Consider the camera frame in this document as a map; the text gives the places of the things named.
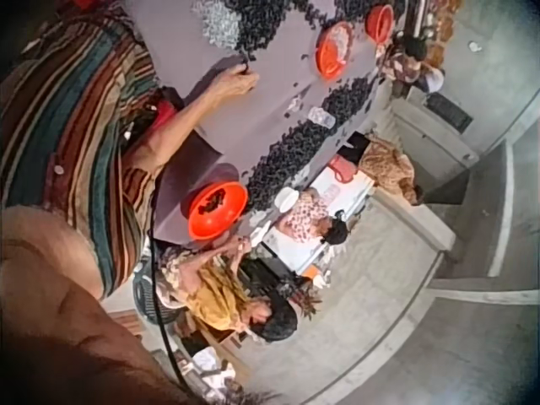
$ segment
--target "black hair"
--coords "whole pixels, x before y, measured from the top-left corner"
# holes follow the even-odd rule
[[[267,342],[290,338],[298,327],[298,317],[291,304],[277,291],[268,293],[272,315],[265,323],[253,323],[250,329]]]
[[[416,203],[414,206],[421,205],[424,202],[424,189],[417,184],[414,186],[414,192],[416,193]]]
[[[348,236],[347,224],[343,221],[345,212],[343,210],[337,211],[334,218],[332,218],[332,226],[321,239],[321,243],[327,243],[329,245],[341,245]]]
[[[405,34],[400,39],[401,45],[405,53],[422,62],[428,56],[428,47],[425,45],[425,40],[420,40],[410,34]]]

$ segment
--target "yellow shirt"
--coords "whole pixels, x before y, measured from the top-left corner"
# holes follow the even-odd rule
[[[240,313],[249,299],[239,282],[212,262],[199,270],[199,276],[201,288],[186,297],[187,308],[214,329],[241,329]]]

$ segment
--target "black cable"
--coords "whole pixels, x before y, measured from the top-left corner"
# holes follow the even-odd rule
[[[169,356],[170,365],[172,366],[172,370],[175,372],[176,379],[178,380],[178,386],[183,389],[183,391],[189,396],[193,397],[195,399],[199,399],[200,397],[197,396],[192,389],[187,385],[186,380],[182,376],[180,372],[180,368],[178,367],[178,364],[176,363],[175,355],[172,351],[172,347],[170,346],[169,336],[167,335],[167,331],[165,330],[165,325],[163,323],[163,317],[161,316],[161,309],[159,308],[159,302],[158,302],[158,290],[157,290],[157,283],[156,283],[156,272],[158,271],[157,262],[155,261],[155,244],[154,244],[154,221],[155,221],[155,206],[158,202],[158,195],[159,195],[159,184],[161,183],[161,175],[158,176],[158,178],[155,181],[155,189],[154,189],[154,195],[152,197],[152,201],[150,203],[150,230],[149,230],[149,237],[150,237],[150,260],[151,262],[151,268],[152,268],[152,301],[154,302],[154,310],[155,314],[157,316],[157,321],[159,325],[159,331],[161,332],[161,338],[163,339],[163,343],[165,344],[165,349],[167,350],[167,355]]]

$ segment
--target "orange bowl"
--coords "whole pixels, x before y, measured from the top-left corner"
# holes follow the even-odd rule
[[[202,209],[211,204],[212,196],[223,190],[223,199],[209,212]],[[247,204],[247,190],[238,181],[221,181],[204,187],[197,194],[187,220],[189,235],[194,240],[208,240],[225,232],[242,214]]]
[[[338,47],[335,42],[329,38],[332,30],[338,27],[343,27],[348,34],[347,54],[345,55],[344,62],[338,60]],[[354,33],[350,24],[344,23],[343,21],[333,25],[322,33],[315,58],[317,69],[323,78],[326,80],[333,80],[343,73],[345,66],[347,66],[348,56],[351,53],[353,37]]]
[[[376,44],[384,44],[390,39],[394,28],[394,9],[390,4],[375,6],[365,21],[365,32]]]

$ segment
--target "gray table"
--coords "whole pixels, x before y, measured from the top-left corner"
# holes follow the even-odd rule
[[[324,3],[326,8],[334,8],[329,4],[333,2]],[[202,35],[202,22],[192,13],[191,5],[190,0],[127,0],[127,11],[143,35],[160,80],[175,87],[186,102],[204,85],[204,80],[199,82],[206,72],[238,60],[224,60],[234,53],[208,43]],[[324,11],[332,15],[332,10]],[[329,89],[339,86],[323,80],[316,71],[314,54],[319,34],[320,30],[310,29],[302,13],[293,11],[269,47],[256,52],[257,60],[251,68],[261,75],[257,87],[206,117],[197,128],[200,137],[192,134],[166,168],[159,190],[156,238],[181,245],[192,242],[187,233],[186,210],[193,194],[211,181],[240,179],[247,183],[251,168],[268,153],[268,147],[289,127],[297,125],[299,116],[284,116],[290,101],[303,92],[305,105],[320,105]],[[374,69],[375,43],[359,25],[349,64],[340,79],[344,82],[347,78],[364,77]],[[375,84],[368,100],[375,95],[376,87]],[[360,111],[322,145],[310,162],[310,174],[303,183],[321,171],[365,118],[366,113]],[[270,210],[266,219],[276,216]],[[237,224],[243,235],[254,226],[247,217]]]

